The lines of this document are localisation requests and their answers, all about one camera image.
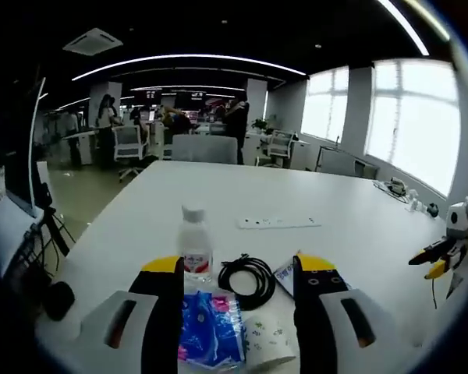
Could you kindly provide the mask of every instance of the coiled cable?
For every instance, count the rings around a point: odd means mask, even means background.
[[[275,290],[275,277],[271,268],[262,261],[246,253],[234,261],[225,261],[218,275],[218,286],[236,294],[241,310],[253,310],[268,302]],[[230,277],[238,271],[247,271],[255,276],[257,290],[252,295],[241,295],[231,287]]]

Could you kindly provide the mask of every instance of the bottle label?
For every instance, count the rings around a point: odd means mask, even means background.
[[[207,273],[210,264],[206,255],[185,255],[184,270],[188,273]]]

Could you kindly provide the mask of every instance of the potted plant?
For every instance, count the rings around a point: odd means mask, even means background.
[[[267,121],[262,118],[257,118],[255,122],[251,125],[254,129],[257,130],[257,133],[261,134],[267,128]]]

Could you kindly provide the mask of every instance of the air conditioner vent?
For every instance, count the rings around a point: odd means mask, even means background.
[[[114,47],[119,47],[120,45],[123,45],[121,41],[108,33],[95,28],[76,38],[71,43],[68,43],[63,50],[86,56],[94,56],[97,53],[107,51]]]

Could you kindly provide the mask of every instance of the bottle cap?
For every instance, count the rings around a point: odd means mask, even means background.
[[[185,221],[198,224],[204,221],[204,209],[198,206],[182,205],[182,215]]]

